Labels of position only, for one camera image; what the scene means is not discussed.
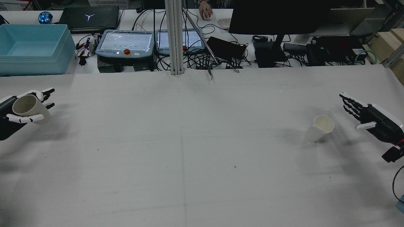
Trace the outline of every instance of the desk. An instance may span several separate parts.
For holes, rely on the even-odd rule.
[[[191,13],[195,15],[199,15],[198,9],[190,9],[189,10]],[[202,27],[207,24],[214,24],[216,26],[219,26],[218,20],[221,18],[230,18],[232,14],[232,9],[215,9],[214,10],[214,17],[212,18],[211,21],[203,21],[200,16],[198,16],[198,22],[196,20],[196,16],[191,15],[191,18],[194,20],[195,23],[197,23],[198,26]],[[50,11],[53,15],[53,20],[54,22],[59,21],[59,18],[62,14],[62,11]],[[38,14],[40,11],[3,11],[1,14],[10,22],[10,23],[20,23],[20,24],[39,24],[38,22]],[[119,29],[121,30],[131,30],[133,23],[135,19],[137,18],[139,14],[136,13],[136,10],[125,10],[124,15],[122,17],[122,21],[119,25]],[[156,13],[156,29],[160,28],[160,22],[163,18],[163,13]],[[144,29],[148,31],[153,31],[153,12],[152,11],[147,11],[144,14],[141,15],[139,20],[137,21]],[[187,22],[187,27],[192,28],[191,23]],[[162,29],[167,29],[167,24],[166,24],[166,19],[164,19],[164,22],[162,24]],[[204,33],[210,33],[213,31],[212,27],[207,27],[203,29]],[[74,42],[78,42],[81,38],[86,36],[88,34],[73,34],[73,40]],[[228,41],[235,41],[235,39],[229,34],[227,31],[223,31],[221,29],[216,28],[213,33],[205,35],[205,37],[210,37],[214,36],[223,40],[228,40]],[[234,34],[234,36],[238,39],[239,43],[248,43],[249,46],[247,47],[247,52],[248,56],[247,59],[250,61],[255,60],[255,55],[254,55],[254,46],[252,45],[251,38],[252,35],[238,35]],[[294,44],[299,44],[295,42],[295,37],[296,35],[291,35],[291,43]],[[291,60],[292,66],[299,66],[297,61]],[[247,68],[258,68],[256,64],[252,64],[251,66],[247,63],[243,63],[242,66],[246,66]],[[133,67],[125,67],[125,72],[134,72]],[[87,59],[87,64],[85,66],[80,66],[77,65],[76,74],[87,74],[87,73],[99,73],[97,69],[97,58],[96,56],[93,56],[89,59]]]
[[[18,227],[401,227],[403,164],[342,108],[345,91],[404,119],[381,65],[0,78],[54,87],[52,120],[0,141],[0,223]],[[312,119],[335,129],[303,139]],[[403,175],[396,181],[404,193]]]

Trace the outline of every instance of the blue plastic bin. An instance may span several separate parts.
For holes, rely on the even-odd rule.
[[[67,25],[0,26],[0,75],[64,74],[76,46]]]

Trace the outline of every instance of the robotic hand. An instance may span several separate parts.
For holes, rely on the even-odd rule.
[[[396,117],[376,104],[363,103],[345,92],[339,95],[344,109],[357,119],[360,124],[356,130],[366,129],[378,140],[395,145],[382,155],[387,162],[395,162],[404,156],[403,124]]]
[[[14,102],[24,95],[35,95],[42,103],[49,99],[50,94],[54,92],[53,88],[48,88],[43,91],[30,90],[18,96],[8,96],[0,100],[0,141],[5,140],[14,134],[16,131],[24,127],[29,122],[35,122],[44,119],[42,114],[36,114],[28,117],[17,116],[13,113]],[[48,103],[44,106],[50,109],[54,103]]]

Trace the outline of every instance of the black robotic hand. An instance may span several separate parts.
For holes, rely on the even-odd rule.
[[[53,88],[48,88],[43,91],[30,90],[18,96],[8,96],[0,100],[0,141],[9,138],[16,131],[20,130],[29,122],[35,122],[44,119],[42,114],[37,114],[28,117],[17,116],[13,113],[14,102],[24,95],[35,95],[42,103],[49,99],[50,94],[54,92]],[[45,104],[47,109],[54,106],[54,103]]]
[[[376,104],[363,103],[347,93],[339,95],[346,112],[354,116],[360,124],[356,130],[366,129],[378,140],[395,145],[382,155],[387,162],[395,162],[404,156],[403,124],[396,117]]]

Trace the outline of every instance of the cup rim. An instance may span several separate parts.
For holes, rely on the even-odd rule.
[[[23,100],[22,98],[24,98],[24,97],[33,97],[33,98],[35,99],[35,103],[32,105],[32,107],[31,107],[29,110],[27,110],[27,111],[25,111],[25,112],[23,112],[23,113],[16,112],[16,111],[14,110],[14,107],[15,107],[16,103],[18,104],[19,102],[21,102],[21,100]],[[38,98],[37,98],[35,95],[26,94],[26,95],[24,95],[24,96],[19,97],[19,98],[13,103],[11,109],[12,109],[12,111],[13,111],[15,114],[17,114],[17,115],[26,114],[27,112],[29,112],[30,110],[32,110],[32,109],[35,107],[37,101],[38,101]]]

